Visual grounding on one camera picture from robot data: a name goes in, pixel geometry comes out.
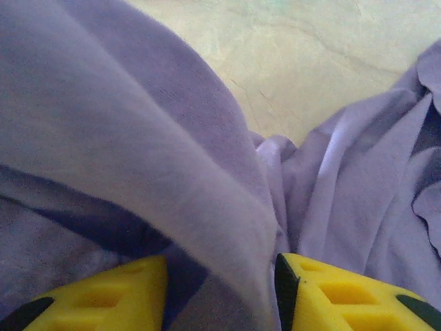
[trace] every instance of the concrete floor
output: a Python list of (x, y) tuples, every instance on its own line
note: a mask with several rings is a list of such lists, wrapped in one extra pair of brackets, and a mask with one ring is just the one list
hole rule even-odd
[(131, 0), (184, 38), (249, 128), (299, 144), (348, 103), (385, 91), (441, 37), (439, 0)]

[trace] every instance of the crack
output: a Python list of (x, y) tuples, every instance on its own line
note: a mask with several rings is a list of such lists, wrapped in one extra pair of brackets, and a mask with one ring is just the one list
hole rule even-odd
[[(347, 64), (345, 64), (345, 63), (343, 63), (343, 62), (340, 62), (340, 61), (337, 61), (335, 58), (333, 58), (333, 57), (329, 57), (329, 59), (333, 62), (333, 63), (335, 63), (337, 66), (340, 66), (341, 68), (344, 68), (344, 69), (348, 69), (348, 70), (350, 70), (350, 71), (352, 71), (352, 72), (355, 72), (356, 71), (356, 69), (353, 67), (353, 66), (351, 66), (351, 60), (349, 59), (349, 58), (347, 58), (347, 60), (349, 61), (349, 65), (347, 65)], [(397, 79), (401, 74), (398, 74), (398, 73), (394, 73), (394, 72), (387, 72), (387, 74), (392, 74), (393, 76), (394, 76), (394, 79)], [(373, 81), (376, 81), (376, 82), (378, 82), (378, 83), (384, 83), (384, 81), (383, 80), (380, 80), (379, 78), (377, 78), (375, 75), (371, 75), (370, 76), (370, 79), (372, 79)]]
[(362, 16), (361, 15), (361, 10), (360, 10), (360, 6), (358, 5), (358, 2), (357, 2), (357, 0), (353, 0), (353, 2), (355, 3), (355, 5), (357, 6), (357, 9), (358, 9), (358, 14), (360, 14), (360, 16)]
[(302, 123), (302, 119), (292, 110), (292, 108), (286, 108), (286, 109), (293, 117), (295, 117), (299, 122)]
[(273, 105), (271, 104), (271, 102), (269, 102), (268, 97), (267, 97), (266, 95), (264, 95), (263, 92), (262, 92), (262, 90), (260, 90), (260, 89), (259, 89), (259, 93), (260, 93), (260, 95), (266, 100), (266, 102), (268, 103), (269, 111), (270, 111), (270, 112), (273, 112), (274, 107), (273, 107)]
[(285, 136), (285, 137), (288, 137), (288, 134), (287, 134), (287, 132), (285, 131), (285, 129), (284, 129), (280, 124), (279, 124), (279, 126), (280, 126), (280, 129), (282, 130), (284, 136)]
[(378, 72), (388, 72), (390, 74), (402, 74), (401, 71), (390, 70), (390, 69), (386, 69), (386, 68), (383, 68), (380, 66), (375, 66), (374, 64), (368, 63), (359, 57), (356, 57), (354, 55), (349, 55), (345, 51), (339, 50), (337, 47), (334, 47), (334, 46), (330, 45), (329, 43), (325, 42), (322, 38), (320, 38), (318, 36), (318, 34), (315, 31), (310, 31), (307, 28), (300, 27), (300, 26), (294, 26), (294, 25), (288, 24), (288, 23), (275, 24), (275, 23), (268, 23), (268, 22), (263, 22), (263, 21), (261, 23), (263, 25), (270, 26), (272, 28), (285, 27), (285, 28), (291, 28), (294, 30), (299, 30), (299, 31), (303, 32), (304, 34), (314, 38), (324, 49), (326, 49), (329, 52), (332, 52), (334, 54), (340, 55), (342, 57), (346, 57), (348, 60), (350, 60), (351, 62), (353, 62), (355, 64), (358, 64), (359, 66), (368, 67), (368, 68), (375, 70), (375, 71), (378, 71)]
[(247, 89), (244, 88), (244, 87), (242, 87), (242, 86), (240, 86), (239, 84), (237, 84), (236, 81), (233, 80), (232, 78), (229, 78), (229, 80), (230, 80), (235, 86), (237, 86), (238, 88), (240, 88), (241, 90), (243, 90), (243, 92), (245, 93), (245, 96), (247, 97), (247, 100), (248, 100), (249, 109), (251, 110), (251, 114), (252, 114), (252, 116), (253, 116), (253, 120), (254, 120), (254, 122), (256, 122), (256, 125), (257, 125), (257, 128), (259, 129), (259, 131), (262, 131), (262, 128), (260, 127), (259, 122), (257, 122), (256, 114), (254, 114), (254, 109), (253, 109), (253, 106), (252, 106), (252, 104), (251, 104), (251, 100), (249, 99), (249, 95), (248, 95), (248, 91), (247, 91)]
[(262, 65), (260, 64), (259, 60), (257, 60), (257, 65), (259, 66), (260, 70), (263, 71), (263, 67), (262, 67)]

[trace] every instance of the purple fabric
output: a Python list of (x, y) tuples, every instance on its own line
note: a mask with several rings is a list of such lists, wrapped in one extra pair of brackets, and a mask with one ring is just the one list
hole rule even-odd
[(276, 330), (288, 251), (441, 308), (441, 43), (297, 149), (118, 0), (4, 1), (0, 35), (0, 314), (159, 252), (173, 330)]

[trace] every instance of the floor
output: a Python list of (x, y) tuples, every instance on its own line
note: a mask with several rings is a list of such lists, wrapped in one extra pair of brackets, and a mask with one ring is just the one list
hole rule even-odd
[(297, 144), (385, 91), (441, 37), (439, 0), (130, 1), (196, 49), (251, 130)]

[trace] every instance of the clothing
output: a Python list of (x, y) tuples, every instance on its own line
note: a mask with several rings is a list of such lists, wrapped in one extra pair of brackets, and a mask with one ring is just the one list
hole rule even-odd
[(0, 33), (3, 310), (164, 253), (166, 328), (276, 330), (289, 251), (441, 308), (440, 42), (297, 149), (126, 3), (4, 1)]

